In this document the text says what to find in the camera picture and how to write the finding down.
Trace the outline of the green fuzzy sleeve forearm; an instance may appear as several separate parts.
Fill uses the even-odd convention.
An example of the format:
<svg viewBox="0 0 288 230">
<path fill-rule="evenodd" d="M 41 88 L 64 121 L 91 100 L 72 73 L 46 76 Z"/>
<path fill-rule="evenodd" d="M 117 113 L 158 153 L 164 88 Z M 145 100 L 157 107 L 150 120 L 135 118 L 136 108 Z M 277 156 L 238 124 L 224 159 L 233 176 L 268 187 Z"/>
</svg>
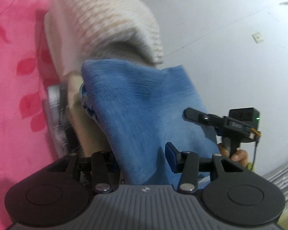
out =
<svg viewBox="0 0 288 230">
<path fill-rule="evenodd" d="M 248 162 L 247 165 L 246 165 L 246 168 L 250 171 L 253 171 L 254 169 L 254 164 L 252 162 Z"/>
</svg>

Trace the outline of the person right hand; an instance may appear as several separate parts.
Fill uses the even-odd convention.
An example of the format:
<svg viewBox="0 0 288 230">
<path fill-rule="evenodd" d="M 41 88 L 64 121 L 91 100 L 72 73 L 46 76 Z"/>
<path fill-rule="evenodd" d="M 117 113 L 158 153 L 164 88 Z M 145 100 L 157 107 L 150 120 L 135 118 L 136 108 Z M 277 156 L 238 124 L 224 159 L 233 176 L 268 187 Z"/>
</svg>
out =
<svg viewBox="0 0 288 230">
<path fill-rule="evenodd" d="M 249 161 L 248 161 L 248 153 L 245 150 L 242 150 L 241 148 L 237 149 L 235 154 L 233 154 L 231 157 L 229 156 L 230 152 L 223 146 L 222 143 L 218 144 L 218 149 L 219 152 L 226 156 L 229 157 L 231 160 L 238 162 L 241 166 L 247 167 Z"/>
</svg>

